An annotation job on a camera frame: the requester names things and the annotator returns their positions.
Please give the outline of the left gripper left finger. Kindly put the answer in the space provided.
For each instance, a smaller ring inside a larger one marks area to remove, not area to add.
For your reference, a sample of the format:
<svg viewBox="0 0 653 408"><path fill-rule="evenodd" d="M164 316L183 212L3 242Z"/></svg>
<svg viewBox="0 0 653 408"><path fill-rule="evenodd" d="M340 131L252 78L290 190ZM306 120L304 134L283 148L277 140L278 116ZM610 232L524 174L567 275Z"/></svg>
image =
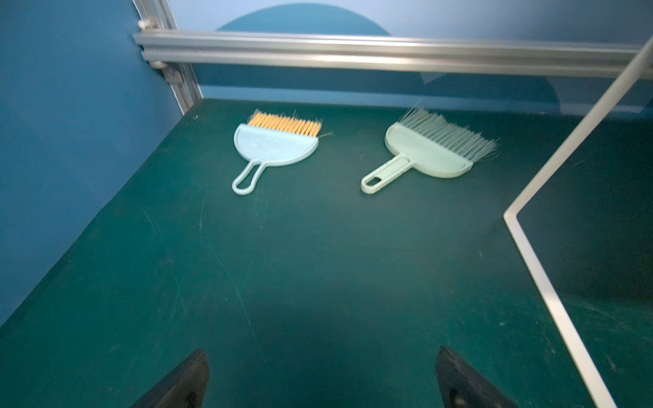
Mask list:
<svg viewBox="0 0 653 408"><path fill-rule="evenodd" d="M207 352L195 350L131 407L200 408L203 405L209 379Z"/></svg>

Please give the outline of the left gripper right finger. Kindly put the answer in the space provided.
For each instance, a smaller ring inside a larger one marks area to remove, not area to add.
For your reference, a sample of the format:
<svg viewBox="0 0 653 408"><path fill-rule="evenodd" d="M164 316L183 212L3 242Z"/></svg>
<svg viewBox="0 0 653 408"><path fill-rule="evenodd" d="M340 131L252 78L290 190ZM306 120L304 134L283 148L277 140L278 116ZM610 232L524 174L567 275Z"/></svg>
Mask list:
<svg viewBox="0 0 653 408"><path fill-rule="evenodd" d="M440 347L435 376L445 407L518 407L451 348Z"/></svg>

